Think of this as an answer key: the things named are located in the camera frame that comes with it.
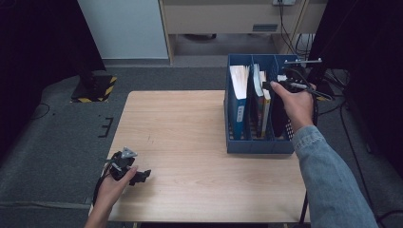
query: finger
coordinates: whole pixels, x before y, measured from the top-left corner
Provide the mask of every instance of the finger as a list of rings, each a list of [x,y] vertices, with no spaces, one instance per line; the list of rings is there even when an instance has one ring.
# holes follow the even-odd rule
[[[125,173],[125,175],[122,177],[121,181],[122,181],[122,182],[129,182],[129,181],[134,177],[134,175],[136,175],[137,168],[138,168],[138,166],[136,166],[136,165],[133,166],[133,167],[131,167],[131,168]]]
[[[287,91],[282,85],[272,81],[270,82],[270,86],[275,90],[275,92],[283,99],[285,96],[287,96],[290,92]]]

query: book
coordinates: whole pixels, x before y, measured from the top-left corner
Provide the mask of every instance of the book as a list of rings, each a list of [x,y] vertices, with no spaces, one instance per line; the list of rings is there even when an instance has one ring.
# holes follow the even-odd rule
[[[262,125],[263,125],[263,103],[264,103],[264,94],[263,89],[261,88],[261,82],[259,77],[259,65],[254,64],[253,69],[253,78],[251,80],[253,89],[253,99],[251,100],[251,113],[254,118],[254,123],[256,125],[256,137],[262,137]]]
[[[241,140],[244,128],[249,66],[230,66],[231,85],[228,91],[228,117],[234,140]]]
[[[259,72],[259,78],[260,78],[260,86],[262,86],[263,82],[267,82],[266,78],[266,72],[265,71],[260,71]],[[267,125],[270,123],[269,121],[269,114],[270,114],[270,103],[271,103],[271,96],[270,96],[270,91],[263,88],[263,121],[261,124],[261,136],[265,137],[266,136],[266,130],[267,130]]]

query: jacket sleeve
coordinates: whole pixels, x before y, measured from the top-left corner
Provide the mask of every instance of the jacket sleeve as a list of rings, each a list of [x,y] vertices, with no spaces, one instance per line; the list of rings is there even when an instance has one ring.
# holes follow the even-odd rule
[[[378,227],[352,171],[315,126],[298,130],[293,145],[308,193],[312,227]]]

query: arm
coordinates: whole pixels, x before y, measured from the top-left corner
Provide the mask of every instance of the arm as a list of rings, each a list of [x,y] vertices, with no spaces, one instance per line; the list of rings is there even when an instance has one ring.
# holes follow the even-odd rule
[[[350,168],[312,122],[313,98],[306,91],[272,88],[284,101],[295,132],[293,145],[308,193],[313,227],[377,227]]]
[[[106,227],[113,205],[136,172],[137,167],[131,168],[119,181],[115,181],[110,175],[104,178],[98,191],[97,202],[86,221],[86,228]]]

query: person's right hand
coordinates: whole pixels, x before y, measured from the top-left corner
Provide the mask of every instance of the person's right hand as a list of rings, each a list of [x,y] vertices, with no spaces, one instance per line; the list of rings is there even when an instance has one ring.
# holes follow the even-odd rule
[[[294,133],[306,125],[313,125],[312,116],[314,113],[314,100],[307,91],[299,93],[290,93],[282,85],[271,82],[271,87],[281,97],[284,102],[284,108],[288,118],[291,121],[291,127]]]

